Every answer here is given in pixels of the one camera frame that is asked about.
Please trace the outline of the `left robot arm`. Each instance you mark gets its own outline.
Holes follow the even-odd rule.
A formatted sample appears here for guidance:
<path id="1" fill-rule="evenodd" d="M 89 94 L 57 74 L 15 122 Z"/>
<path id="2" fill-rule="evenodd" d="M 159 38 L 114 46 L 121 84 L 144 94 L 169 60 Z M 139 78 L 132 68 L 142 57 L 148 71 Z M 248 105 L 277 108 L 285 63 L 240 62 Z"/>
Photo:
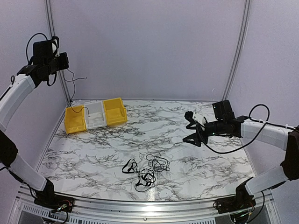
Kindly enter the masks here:
<path id="1" fill-rule="evenodd" d="M 33 55 L 24 65 L 0 97 L 0 162 L 18 181 L 36 192 L 36 197 L 48 207 L 59 204 L 59 197 L 54 193 L 53 183 L 39 174 L 20 155 L 16 144 L 6 135 L 11 123 L 21 115 L 19 109 L 26 98 L 42 83 L 50 84 L 50 76 L 57 76 L 61 70 L 69 67 L 67 53 L 59 51 L 59 38 L 35 42 Z"/>

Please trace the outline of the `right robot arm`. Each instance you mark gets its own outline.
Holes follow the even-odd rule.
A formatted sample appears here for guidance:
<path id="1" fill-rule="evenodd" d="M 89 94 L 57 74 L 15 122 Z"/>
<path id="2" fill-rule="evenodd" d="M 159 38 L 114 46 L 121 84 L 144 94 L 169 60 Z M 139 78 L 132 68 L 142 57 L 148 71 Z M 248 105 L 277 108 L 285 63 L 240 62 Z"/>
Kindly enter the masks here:
<path id="1" fill-rule="evenodd" d="M 218 117 L 216 121 L 201 121 L 201 116 L 187 112 L 187 129 L 195 132 L 183 139 L 197 147 L 205 145 L 216 154 L 221 154 L 208 145 L 210 137 L 227 135 L 242 140 L 243 145 L 231 153 L 245 149 L 254 166 L 256 177 L 246 180 L 235 190 L 232 206 L 241 209 L 258 192 L 275 189 L 299 178 L 299 129 L 293 126 L 271 124 L 247 116 Z"/>

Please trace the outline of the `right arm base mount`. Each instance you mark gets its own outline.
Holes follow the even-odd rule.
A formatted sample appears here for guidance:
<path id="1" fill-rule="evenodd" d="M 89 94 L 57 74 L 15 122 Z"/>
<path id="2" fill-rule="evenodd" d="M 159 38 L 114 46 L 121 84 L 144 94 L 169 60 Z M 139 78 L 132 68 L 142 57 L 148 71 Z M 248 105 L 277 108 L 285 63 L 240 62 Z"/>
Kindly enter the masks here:
<path id="1" fill-rule="evenodd" d="M 254 208 L 255 205 L 256 201 L 253 196 L 236 194 L 234 196 L 216 199 L 213 203 L 213 208 L 216 209 L 219 214 L 222 214 L 244 210 L 247 208 Z"/>

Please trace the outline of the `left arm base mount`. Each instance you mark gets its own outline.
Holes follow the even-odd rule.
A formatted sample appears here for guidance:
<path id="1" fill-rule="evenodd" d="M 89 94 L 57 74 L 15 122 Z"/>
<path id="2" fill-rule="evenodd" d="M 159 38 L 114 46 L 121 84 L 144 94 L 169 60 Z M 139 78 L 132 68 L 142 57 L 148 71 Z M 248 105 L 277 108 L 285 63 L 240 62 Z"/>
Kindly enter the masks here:
<path id="1" fill-rule="evenodd" d="M 35 191 L 34 203 L 53 211 L 65 211 L 72 212 L 74 198 L 68 196 L 62 196 L 54 194 L 53 196 L 47 196 L 43 192 Z"/>

